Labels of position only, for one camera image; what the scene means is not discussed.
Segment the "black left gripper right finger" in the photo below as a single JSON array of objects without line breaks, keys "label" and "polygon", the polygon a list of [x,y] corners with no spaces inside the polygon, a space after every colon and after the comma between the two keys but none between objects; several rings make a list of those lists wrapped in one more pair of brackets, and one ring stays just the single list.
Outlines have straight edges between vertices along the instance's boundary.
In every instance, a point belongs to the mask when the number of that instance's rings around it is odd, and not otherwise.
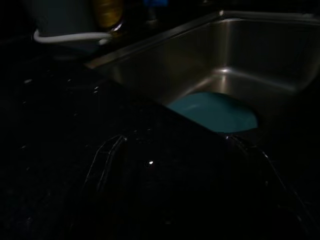
[{"label": "black left gripper right finger", "polygon": [[226,141],[244,155],[262,184],[266,228],[270,233],[263,240],[313,240],[310,213],[268,155],[237,135],[227,135]]}]

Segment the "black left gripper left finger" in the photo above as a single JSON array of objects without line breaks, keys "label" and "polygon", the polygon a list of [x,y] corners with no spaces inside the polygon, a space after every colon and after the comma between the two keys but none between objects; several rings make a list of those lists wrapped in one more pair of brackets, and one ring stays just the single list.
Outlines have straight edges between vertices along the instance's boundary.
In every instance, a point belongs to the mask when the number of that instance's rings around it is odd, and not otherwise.
[{"label": "black left gripper left finger", "polygon": [[119,191],[129,181],[129,144],[124,135],[105,141],[95,152],[81,187],[83,198]]}]

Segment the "light blue plate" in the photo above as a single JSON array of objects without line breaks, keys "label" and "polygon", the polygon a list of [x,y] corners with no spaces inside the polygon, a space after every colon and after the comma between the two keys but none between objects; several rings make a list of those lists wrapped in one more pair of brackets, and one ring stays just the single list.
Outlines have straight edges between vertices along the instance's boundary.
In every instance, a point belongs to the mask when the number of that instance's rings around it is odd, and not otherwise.
[{"label": "light blue plate", "polygon": [[221,93],[189,94],[173,101],[167,107],[217,133],[236,133],[259,126],[258,117],[251,108]]}]

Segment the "stainless steel sink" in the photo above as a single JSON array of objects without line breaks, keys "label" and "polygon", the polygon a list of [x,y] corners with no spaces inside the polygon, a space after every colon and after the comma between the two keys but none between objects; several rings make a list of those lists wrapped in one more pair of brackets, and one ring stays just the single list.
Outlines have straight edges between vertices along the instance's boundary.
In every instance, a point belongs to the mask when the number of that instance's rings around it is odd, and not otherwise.
[{"label": "stainless steel sink", "polygon": [[283,107],[320,74],[320,16],[220,11],[87,62],[163,105],[196,92],[251,107],[266,133]]}]

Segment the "yellow oil bottle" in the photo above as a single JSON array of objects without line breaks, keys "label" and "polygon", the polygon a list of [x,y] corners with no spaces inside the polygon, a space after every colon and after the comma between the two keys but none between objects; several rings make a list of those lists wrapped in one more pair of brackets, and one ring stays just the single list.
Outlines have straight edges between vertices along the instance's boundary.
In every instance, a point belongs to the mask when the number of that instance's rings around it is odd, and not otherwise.
[{"label": "yellow oil bottle", "polygon": [[101,29],[115,32],[122,26],[124,0],[92,0],[96,22]]}]

